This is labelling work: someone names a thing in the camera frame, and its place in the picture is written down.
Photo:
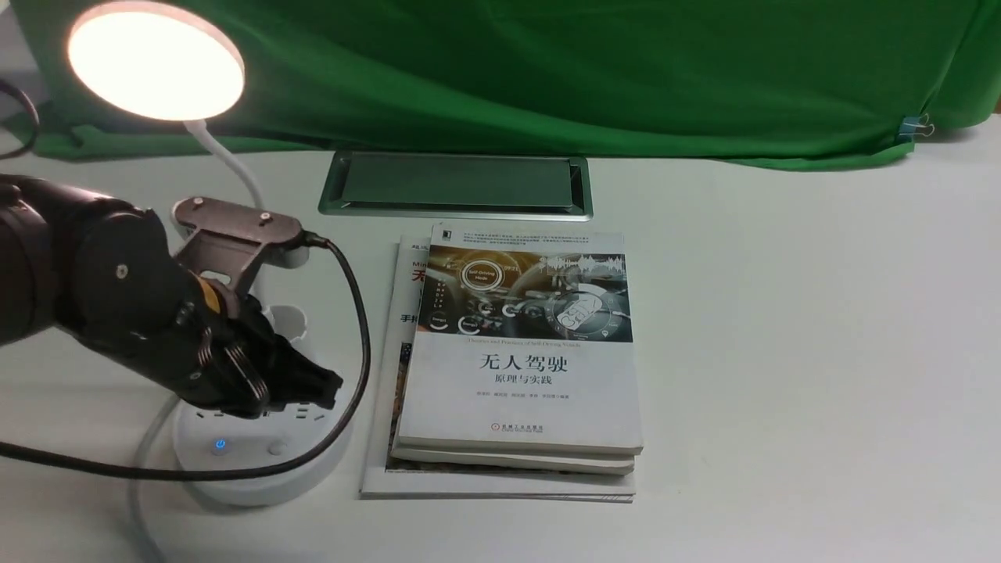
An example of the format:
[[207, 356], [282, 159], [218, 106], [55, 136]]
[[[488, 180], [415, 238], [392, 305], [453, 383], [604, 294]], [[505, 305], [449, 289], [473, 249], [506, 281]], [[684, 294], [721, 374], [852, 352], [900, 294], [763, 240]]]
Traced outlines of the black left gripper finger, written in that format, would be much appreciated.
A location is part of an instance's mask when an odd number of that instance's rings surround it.
[[273, 349], [273, 403], [309, 403], [334, 407], [343, 385], [335, 371], [318, 366], [293, 348], [285, 336], [275, 336]]

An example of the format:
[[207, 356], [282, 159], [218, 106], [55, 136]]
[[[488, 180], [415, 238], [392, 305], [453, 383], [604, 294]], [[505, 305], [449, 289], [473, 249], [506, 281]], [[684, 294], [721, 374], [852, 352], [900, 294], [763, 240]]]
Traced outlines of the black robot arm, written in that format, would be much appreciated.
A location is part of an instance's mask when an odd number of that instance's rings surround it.
[[271, 327], [250, 289], [293, 268], [296, 218], [212, 197], [176, 203], [185, 243], [153, 210], [31, 176], [2, 176], [2, 342], [47, 328], [190, 405], [257, 419], [335, 406], [343, 381]]

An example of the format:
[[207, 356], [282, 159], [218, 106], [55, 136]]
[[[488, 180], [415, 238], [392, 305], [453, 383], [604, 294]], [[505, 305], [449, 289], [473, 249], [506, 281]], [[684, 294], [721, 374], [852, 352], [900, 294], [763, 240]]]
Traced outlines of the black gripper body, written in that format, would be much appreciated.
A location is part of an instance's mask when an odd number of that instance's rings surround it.
[[220, 282], [179, 270], [160, 282], [160, 302], [170, 313], [165, 321], [161, 352], [168, 382], [196, 407], [228, 414], [235, 407], [235, 388], [223, 363], [223, 346], [240, 343], [271, 391], [268, 411], [286, 405], [273, 403], [273, 349], [278, 334], [267, 310], [254, 293], [229, 292]]

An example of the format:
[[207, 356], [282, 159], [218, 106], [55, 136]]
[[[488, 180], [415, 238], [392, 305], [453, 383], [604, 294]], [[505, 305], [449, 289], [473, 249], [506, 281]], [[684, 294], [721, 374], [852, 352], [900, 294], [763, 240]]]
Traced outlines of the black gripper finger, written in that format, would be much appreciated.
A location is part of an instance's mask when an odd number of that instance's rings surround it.
[[258, 419], [271, 405], [271, 391], [240, 343], [223, 346], [223, 363], [235, 388], [236, 406], [228, 413], [241, 419]]

